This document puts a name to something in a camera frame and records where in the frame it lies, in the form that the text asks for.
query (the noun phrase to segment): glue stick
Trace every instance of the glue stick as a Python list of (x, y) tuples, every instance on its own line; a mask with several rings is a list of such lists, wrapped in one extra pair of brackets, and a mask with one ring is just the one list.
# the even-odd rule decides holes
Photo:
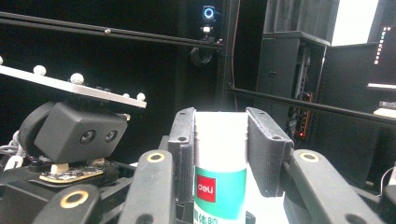
[(245, 223), (248, 114), (195, 114), (194, 224)]

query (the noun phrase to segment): camera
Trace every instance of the camera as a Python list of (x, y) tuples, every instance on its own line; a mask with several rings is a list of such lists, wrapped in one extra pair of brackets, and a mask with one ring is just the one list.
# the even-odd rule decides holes
[(204, 23), (209, 23), (209, 24), (215, 22), (215, 8), (214, 7), (204, 6), (203, 20), (204, 20)]

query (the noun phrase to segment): black curtain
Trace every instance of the black curtain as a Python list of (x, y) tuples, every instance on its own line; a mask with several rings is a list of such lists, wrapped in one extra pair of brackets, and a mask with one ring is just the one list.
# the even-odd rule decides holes
[(268, 0), (264, 32), (302, 31), (332, 41), (339, 0)]
[(378, 0), (373, 24), (367, 42), (377, 42), (381, 35), (381, 27), (396, 24), (396, 1)]

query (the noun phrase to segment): black rod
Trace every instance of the black rod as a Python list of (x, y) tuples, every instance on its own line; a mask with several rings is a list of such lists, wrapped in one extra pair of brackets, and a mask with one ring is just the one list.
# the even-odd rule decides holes
[(78, 34), (107, 35), (134, 40), (174, 44), (181, 46), (199, 47), (203, 49), (222, 49), (222, 44), (209, 43), (202, 40), (173, 37), (168, 35), (155, 35), (136, 31), (127, 31), (108, 27), (94, 26), (88, 24), (74, 23), (69, 21), (56, 21), (37, 17), (30, 17), (6, 12), (0, 12), (0, 23), (27, 26), (33, 28), (65, 31)]
[(216, 81), (216, 105), (218, 110), (228, 110), (231, 106), (227, 88), (233, 77), (233, 47), (238, 22), (240, 0), (223, 1), (221, 39), (223, 48), (219, 51), (218, 75)]
[(284, 97), (258, 93), (255, 91), (246, 91), (246, 90), (241, 90), (241, 89), (237, 89), (237, 88), (228, 88), (227, 90), (230, 92), (234, 92), (234, 93), (238, 93), (238, 94), (242, 94), (242, 95), (246, 95), (246, 96), (251, 96), (254, 98), (258, 98), (258, 99), (273, 101), (273, 102), (277, 102), (277, 103), (281, 103), (281, 104), (285, 104), (285, 105), (294, 105), (294, 106), (312, 110), (312, 111), (329, 112), (329, 113), (348, 116), (348, 117), (352, 117), (352, 118), (356, 118), (356, 119), (365, 119), (365, 120), (375, 121), (375, 122), (388, 124), (388, 125), (390, 125), (390, 124), (396, 125), (396, 119), (381, 117), (381, 116), (377, 116), (377, 115), (373, 115), (373, 114), (369, 114), (369, 113), (363, 113), (363, 112), (356, 111), (356, 110), (349, 110), (349, 109), (344, 109), (344, 108), (330, 106), (330, 105), (320, 105), (320, 104), (315, 104), (315, 103), (309, 103), (309, 102), (305, 102), (305, 101), (288, 99), (288, 98), (284, 98)]

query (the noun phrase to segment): cable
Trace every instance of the cable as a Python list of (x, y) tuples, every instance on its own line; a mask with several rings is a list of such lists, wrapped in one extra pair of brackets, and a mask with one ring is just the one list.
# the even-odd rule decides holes
[(16, 156), (22, 156), (22, 153), (23, 153), (23, 148), (21, 147), (21, 145), (18, 145), (18, 150), (17, 150)]
[(17, 147), (20, 144), (20, 141), (18, 140), (18, 135), (20, 134), (20, 131), (17, 130), (13, 135), (12, 135), (12, 146)]
[(376, 197), (380, 197), (382, 195), (382, 188), (384, 188), (384, 177), (391, 171), (393, 170), (394, 166), (392, 168), (389, 168), (381, 177), (381, 189), (379, 191), (379, 194), (376, 195)]
[(18, 151), (18, 147), (15, 146), (0, 146), (0, 154), (3, 155), (14, 155)]
[[(238, 2), (238, 9), (237, 9), (237, 11), (236, 11), (235, 30), (233, 31), (233, 50), (232, 50), (232, 54), (233, 54), (233, 51), (234, 51), (234, 49), (235, 49), (236, 29), (237, 29), (237, 27), (238, 27), (238, 21), (239, 21), (239, 8), (240, 8), (240, 6), (241, 6), (241, 3)], [(231, 58), (231, 75), (232, 75), (232, 78), (233, 78), (233, 87), (235, 88), (235, 78), (234, 78), (234, 75), (233, 75), (233, 57)], [(235, 100), (235, 111), (238, 112), (238, 103), (237, 103), (237, 101), (236, 101), (236, 93), (233, 94), (233, 98), (234, 98), (234, 100)]]
[(212, 50), (204, 49), (204, 55), (201, 58), (200, 49), (195, 47), (192, 48), (190, 52), (190, 57), (195, 65), (197, 65), (198, 67), (204, 67), (212, 60)]

